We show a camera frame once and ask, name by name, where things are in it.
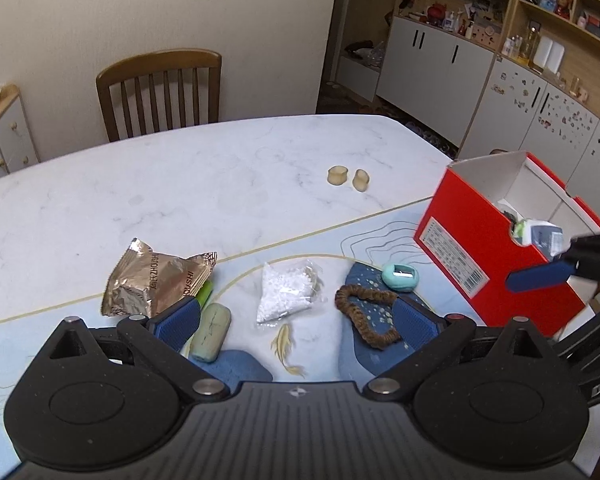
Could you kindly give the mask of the white pouch package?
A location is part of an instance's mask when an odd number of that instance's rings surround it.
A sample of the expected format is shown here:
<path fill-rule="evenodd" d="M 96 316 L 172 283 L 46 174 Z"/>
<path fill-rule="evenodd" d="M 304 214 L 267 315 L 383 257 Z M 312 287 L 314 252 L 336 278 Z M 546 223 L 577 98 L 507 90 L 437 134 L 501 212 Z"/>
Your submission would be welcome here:
<path fill-rule="evenodd" d="M 513 226 L 513 239 L 521 246 L 533 246 L 547 260 L 564 251 L 564 231 L 544 220 L 522 219 Z"/>

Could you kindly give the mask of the grey green soap bar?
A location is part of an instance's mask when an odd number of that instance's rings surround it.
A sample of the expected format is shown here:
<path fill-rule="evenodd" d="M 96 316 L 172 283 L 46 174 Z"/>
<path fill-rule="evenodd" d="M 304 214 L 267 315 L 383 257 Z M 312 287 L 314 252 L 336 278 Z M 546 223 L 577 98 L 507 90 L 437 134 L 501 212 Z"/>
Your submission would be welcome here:
<path fill-rule="evenodd" d="M 209 304 L 201 313 L 198 330 L 190 342 L 188 357 L 211 363 L 218 357 L 232 322 L 230 309 L 222 304 Z"/>

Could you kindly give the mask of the green stick package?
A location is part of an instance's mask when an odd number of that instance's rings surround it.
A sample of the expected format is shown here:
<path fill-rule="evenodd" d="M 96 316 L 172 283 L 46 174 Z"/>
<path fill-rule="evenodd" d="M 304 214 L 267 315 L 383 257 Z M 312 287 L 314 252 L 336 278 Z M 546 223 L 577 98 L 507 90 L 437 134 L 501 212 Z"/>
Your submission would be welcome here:
<path fill-rule="evenodd" d="M 210 281 L 210 280 L 205 281 L 204 284 L 201 286 L 201 289 L 198 290 L 198 292 L 196 293 L 196 296 L 195 296 L 195 298 L 199 304 L 199 307 L 201 307 L 201 309 L 203 309 L 206 306 L 212 292 L 213 292 L 212 281 Z"/>

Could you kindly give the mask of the gold foil snack bag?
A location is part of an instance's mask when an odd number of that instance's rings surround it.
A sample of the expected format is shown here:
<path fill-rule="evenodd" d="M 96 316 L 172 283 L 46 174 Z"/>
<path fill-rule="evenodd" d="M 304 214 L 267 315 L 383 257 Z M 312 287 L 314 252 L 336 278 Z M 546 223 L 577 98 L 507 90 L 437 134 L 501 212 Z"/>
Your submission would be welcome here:
<path fill-rule="evenodd" d="M 100 314 L 154 318 L 182 299 L 195 297 L 217 262 L 216 252 L 182 258 L 155 252 L 135 237 L 109 275 Z"/>

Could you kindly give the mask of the teal small round device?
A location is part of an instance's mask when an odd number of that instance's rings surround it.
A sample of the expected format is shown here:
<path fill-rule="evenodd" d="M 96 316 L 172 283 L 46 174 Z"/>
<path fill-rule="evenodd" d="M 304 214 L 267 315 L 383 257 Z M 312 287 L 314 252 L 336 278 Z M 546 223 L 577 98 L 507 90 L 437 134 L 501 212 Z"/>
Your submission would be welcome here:
<path fill-rule="evenodd" d="M 382 268 L 381 279 L 394 292 L 412 292 L 419 283 L 419 273 L 408 264 L 388 263 Z"/>

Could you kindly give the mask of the red white cardboard box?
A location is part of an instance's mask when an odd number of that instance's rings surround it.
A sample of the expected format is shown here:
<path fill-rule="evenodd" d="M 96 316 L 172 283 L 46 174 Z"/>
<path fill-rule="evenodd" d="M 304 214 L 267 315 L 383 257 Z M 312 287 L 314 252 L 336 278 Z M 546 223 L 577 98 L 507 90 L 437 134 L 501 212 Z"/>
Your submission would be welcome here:
<path fill-rule="evenodd" d="M 547 260 L 539 248 L 514 239 L 511 214 L 558 226 L 566 242 L 600 234 L 597 214 L 570 196 L 550 168 L 530 153 L 508 152 L 449 165 L 415 240 L 486 325 L 525 316 L 554 336 L 585 308 L 596 286 L 570 278 L 530 292 L 508 290 L 509 273 Z"/>

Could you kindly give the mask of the clear bag white beads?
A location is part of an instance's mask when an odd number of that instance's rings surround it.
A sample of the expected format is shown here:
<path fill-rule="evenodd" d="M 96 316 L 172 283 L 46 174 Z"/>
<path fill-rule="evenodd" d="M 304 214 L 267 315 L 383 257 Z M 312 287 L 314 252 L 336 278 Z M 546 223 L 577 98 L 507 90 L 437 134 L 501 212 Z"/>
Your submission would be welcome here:
<path fill-rule="evenodd" d="M 322 287 L 322 269 L 310 260 L 265 263 L 256 322 L 272 324 L 312 309 Z"/>

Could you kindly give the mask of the beige round piece right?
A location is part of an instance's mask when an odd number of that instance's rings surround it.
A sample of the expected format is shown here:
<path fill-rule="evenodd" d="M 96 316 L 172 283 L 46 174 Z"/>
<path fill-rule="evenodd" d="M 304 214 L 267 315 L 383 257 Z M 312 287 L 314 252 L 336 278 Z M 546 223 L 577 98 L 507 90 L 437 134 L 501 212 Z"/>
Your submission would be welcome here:
<path fill-rule="evenodd" d="M 360 193 L 365 193 L 370 185 L 370 175 L 364 169 L 358 168 L 352 179 L 353 187 Z"/>

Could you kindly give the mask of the beige round piece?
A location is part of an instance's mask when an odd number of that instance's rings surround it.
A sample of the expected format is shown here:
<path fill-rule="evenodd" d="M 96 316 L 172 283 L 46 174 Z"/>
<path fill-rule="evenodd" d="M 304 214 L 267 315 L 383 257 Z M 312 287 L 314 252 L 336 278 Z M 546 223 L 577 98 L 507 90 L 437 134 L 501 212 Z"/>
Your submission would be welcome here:
<path fill-rule="evenodd" d="M 348 168 L 346 166 L 332 166 L 327 173 L 327 182 L 333 186 L 343 185 L 348 180 Z"/>
<path fill-rule="evenodd" d="M 370 175 L 364 169 L 358 168 L 352 179 L 353 187 L 360 193 L 365 193 L 370 185 Z"/>

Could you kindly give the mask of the beige round piece left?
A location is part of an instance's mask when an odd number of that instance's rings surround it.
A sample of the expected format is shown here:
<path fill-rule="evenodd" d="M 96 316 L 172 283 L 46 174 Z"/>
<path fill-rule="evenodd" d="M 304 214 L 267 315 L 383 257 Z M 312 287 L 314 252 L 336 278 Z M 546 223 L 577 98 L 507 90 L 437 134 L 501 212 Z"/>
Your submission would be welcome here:
<path fill-rule="evenodd" d="M 343 185 L 348 180 L 348 168 L 346 166 L 332 166 L 327 173 L 327 182 L 333 186 Z"/>

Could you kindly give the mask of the wooden white side cabinet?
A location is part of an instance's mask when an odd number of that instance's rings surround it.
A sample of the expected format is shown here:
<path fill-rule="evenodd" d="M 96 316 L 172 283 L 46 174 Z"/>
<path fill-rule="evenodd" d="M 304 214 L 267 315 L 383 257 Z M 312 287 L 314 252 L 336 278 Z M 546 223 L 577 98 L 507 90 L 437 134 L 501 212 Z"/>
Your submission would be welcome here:
<path fill-rule="evenodd" d="M 20 90 L 8 84 L 0 93 L 0 177 L 38 163 Z"/>

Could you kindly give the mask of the brown wooden chair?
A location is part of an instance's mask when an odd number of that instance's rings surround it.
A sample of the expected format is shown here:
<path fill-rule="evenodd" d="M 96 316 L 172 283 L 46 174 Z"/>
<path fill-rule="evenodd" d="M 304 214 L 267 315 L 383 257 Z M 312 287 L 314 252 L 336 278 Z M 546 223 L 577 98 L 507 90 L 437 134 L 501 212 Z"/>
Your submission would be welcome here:
<path fill-rule="evenodd" d="M 95 84 L 108 141 L 218 122 L 222 62 L 212 50 L 175 49 L 106 67 Z"/>

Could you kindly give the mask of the white wooden wall cabinet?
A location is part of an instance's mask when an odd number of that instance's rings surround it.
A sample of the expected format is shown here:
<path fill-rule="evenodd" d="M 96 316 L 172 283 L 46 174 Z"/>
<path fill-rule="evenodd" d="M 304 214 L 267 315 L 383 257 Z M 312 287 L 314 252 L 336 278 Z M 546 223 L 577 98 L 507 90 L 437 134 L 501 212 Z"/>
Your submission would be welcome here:
<path fill-rule="evenodd" d="M 526 151 L 600 217 L 600 0 L 344 0 L 337 84 L 446 152 Z"/>

